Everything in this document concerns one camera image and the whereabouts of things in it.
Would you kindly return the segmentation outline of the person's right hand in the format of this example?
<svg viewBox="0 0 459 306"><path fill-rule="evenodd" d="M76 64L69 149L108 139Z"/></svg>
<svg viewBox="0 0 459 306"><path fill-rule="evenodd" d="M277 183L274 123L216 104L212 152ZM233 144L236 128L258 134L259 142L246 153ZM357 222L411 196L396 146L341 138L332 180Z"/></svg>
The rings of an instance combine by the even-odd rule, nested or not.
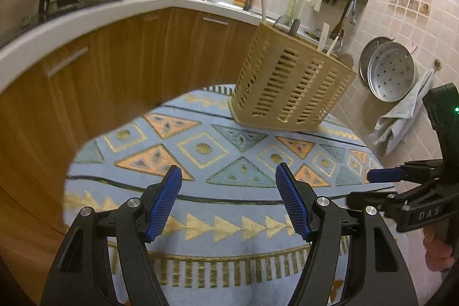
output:
<svg viewBox="0 0 459 306"><path fill-rule="evenodd" d="M455 263L452 247L436 236L433 225L424 227L423 235L427 268L432 272L449 270Z"/></svg>

